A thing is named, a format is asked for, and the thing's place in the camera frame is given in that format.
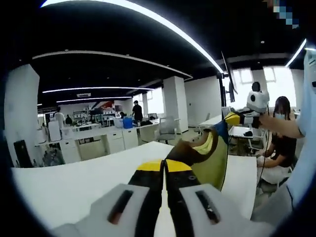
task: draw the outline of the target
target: led light strip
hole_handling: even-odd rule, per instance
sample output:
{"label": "led light strip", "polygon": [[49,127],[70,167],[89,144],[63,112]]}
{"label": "led light strip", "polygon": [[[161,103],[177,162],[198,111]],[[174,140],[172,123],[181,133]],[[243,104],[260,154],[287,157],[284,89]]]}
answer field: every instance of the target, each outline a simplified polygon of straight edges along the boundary
{"label": "led light strip", "polygon": [[101,86],[101,87],[78,87],[78,88],[65,88],[65,89],[57,89],[57,90],[46,90],[42,93],[52,93],[58,91],[66,91],[66,90],[90,90],[90,89],[136,89],[136,90],[154,90],[151,88],[141,88],[141,87],[118,87],[118,86]]}
{"label": "led light strip", "polygon": [[81,101],[81,100],[103,100],[103,99],[130,99],[131,96],[121,96],[121,97],[100,97],[100,98],[86,98],[86,99],[76,99],[76,100],[60,100],[56,101],[56,103],[63,103],[63,102],[71,102],[71,101]]}
{"label": "led light strip", "polygon": [[[55,3],[60,3],[60,2],[66,2],[66,1],[73,1],[73,0],[47,0],[46,2],[44,2],[44,4],[41,7],[45,7],[45,6],[52,5]],[[207,58],[214,65],[214,67],[217,68],[217,70],[220,73],[224,73],[223,70],[220,68],[220,66],[215,62],[215,60],[198,43],[196,43],[190,36],[184,33],[180,28],[178,28],[177,26],[175,26],[174,24],[172,24],[170,21],[163,18],[162,16],[158,15],[157,13],[154,13],[153,11],[150,11],[147,8],[144,8],[140,5],[137,5],[135,3],[132,3],[126,0],[92,0],[92,1],[101,1],[101,2],[106,2],[106,3],[122,6],[128,9],[137,11],[145,16],[152,18],[155,21],[158,21],[159,23],[163,24],[164,26],[168,27],[169,29],[177,33],[187,42],[189,42],[194,48],[196,48],[201,54],[203,54],[204,57]]]}
{"label": "led light strip", "polygon": [[308,50],[308,51],[316,51],[316,48],[305,48],[305,50]]}
{"label": "led light strip", "polygon": [[294,61],[294,59],[297,57],[297,55],[302,51],[303,47],[306,45],[306,39],[303,41],[303,43],[301,44],[301,46],[298,48],[298,50],[296,51],[296,53],[293,55],[293,57],[291,58],[290,61],[288,61],[288,63],[285,65],[285,67],[287,68],[288,66],[290,66],[290,64]]}

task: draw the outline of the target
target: black t-shirt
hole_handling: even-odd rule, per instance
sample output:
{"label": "black t-shirt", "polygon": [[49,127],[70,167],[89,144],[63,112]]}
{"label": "black t-shirt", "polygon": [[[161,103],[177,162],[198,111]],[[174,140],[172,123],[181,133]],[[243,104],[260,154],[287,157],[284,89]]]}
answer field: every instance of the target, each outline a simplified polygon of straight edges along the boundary
{"label": "black t-shirt", "polygon": [[276,155],[271,159],[277,159],[279,155],[285,156],[285,160],[279,164],[282,167],[289,167],[293,163],[296,148],[296,139],[282,136],[281,138],[277,135],[272,135],[271,143],[275,146]]}
{"label": "black t-shirt", "polygon": [[140,105],[135,105],[133,107],[134,117],[135,120],[143,120],[143,113],[142,113],[142,107]]}

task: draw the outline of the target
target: cable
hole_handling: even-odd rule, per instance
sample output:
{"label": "cable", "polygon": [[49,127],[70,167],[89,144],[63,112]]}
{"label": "cable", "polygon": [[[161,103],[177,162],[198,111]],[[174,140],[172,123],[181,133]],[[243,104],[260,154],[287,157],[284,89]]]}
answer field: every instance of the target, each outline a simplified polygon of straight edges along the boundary
{"label": "cable", "polygon": [[[268,108],[268,116],[270,116],[269,106],[268,106],[268,105],[267,105],[267,108]],[[268,139],[267,139],[267,144],[266,144],[266,150],[265,150],[265,153],[264,153],[263,165],[262,165],[260,177],[259,177],[259,179],[258,179],[257,187],[259,187],[259,183],[260,183],[260,180],[261,180],[261,176],[262,176],[262,173],[263,173],[263,169],[265,168],[266,155],[267,155],[267,149],[268,149],[268,144],[269,144],[269,138],[270,138],[270,132],[268,131]]]}

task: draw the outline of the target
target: hand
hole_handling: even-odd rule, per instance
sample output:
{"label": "hand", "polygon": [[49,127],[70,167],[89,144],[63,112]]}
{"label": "hand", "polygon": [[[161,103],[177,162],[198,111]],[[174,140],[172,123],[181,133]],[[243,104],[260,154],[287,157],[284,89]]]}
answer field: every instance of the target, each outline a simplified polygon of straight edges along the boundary
{"label": "hand", "polygon": [[260,127],[265,128],[265,124],[267,124],[267,121],[269,121],[269,117],[270,116],[268,115],[268,113],[259,116],[259,122],[261,123]]}
{"label": "hand", "polygon": [[260,156],[263,156],[263,151],[258,151],[256,153],[256,158],[260,157]]}
{"label": "hand", "polygon": [[263,166],[262,162],[257,160],[257,167],[262,167],[262,166]]}

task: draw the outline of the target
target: black speaker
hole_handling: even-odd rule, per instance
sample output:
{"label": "black speaker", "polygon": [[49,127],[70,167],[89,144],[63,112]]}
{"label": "black speaker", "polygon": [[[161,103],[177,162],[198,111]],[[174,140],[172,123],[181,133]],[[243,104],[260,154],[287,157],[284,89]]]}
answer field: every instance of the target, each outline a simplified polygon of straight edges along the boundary
{"label": "black speaker", "polygon": [[13,144],[21,168],[32,168],[33,165],[31,163],[31,159],[28,153],[28,149],[26,148],[25,141],[21,140]]}

